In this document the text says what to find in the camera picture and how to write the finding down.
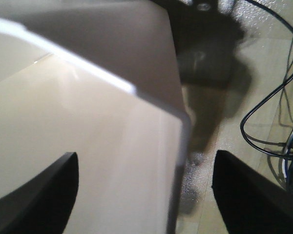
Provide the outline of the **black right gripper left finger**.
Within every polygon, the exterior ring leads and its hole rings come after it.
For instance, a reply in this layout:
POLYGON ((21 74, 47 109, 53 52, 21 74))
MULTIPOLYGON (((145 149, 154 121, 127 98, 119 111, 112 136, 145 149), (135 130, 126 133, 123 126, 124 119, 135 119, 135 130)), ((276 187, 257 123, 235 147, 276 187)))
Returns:
POLYGON ((78 193, 78 155, 65 153, 0 198, 0 234, 62 234, 78 193))

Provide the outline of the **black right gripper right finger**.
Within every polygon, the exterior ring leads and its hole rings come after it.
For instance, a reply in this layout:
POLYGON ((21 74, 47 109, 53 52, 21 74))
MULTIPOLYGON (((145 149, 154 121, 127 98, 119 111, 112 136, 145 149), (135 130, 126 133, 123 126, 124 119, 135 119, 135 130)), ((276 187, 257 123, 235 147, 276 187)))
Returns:
POLYGON ((213 194, 230 234, 293 234, 293 195, 232 153, 216 152, 213 194))

